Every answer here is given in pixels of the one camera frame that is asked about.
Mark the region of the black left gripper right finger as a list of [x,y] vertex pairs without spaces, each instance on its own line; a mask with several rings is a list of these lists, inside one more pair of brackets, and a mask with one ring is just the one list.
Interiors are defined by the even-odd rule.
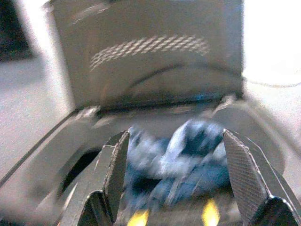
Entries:
[[223,134],[231,187],[245,226],[299,226],[301,205],[284,177],[252,140]]

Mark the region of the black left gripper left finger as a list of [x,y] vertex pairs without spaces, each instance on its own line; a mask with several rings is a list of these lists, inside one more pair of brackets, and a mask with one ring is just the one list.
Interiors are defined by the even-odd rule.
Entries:
[[122,131],[101,147],[90,149],[65,176],[60,226],[112,226],[119,210],[127,163],[129,132]]

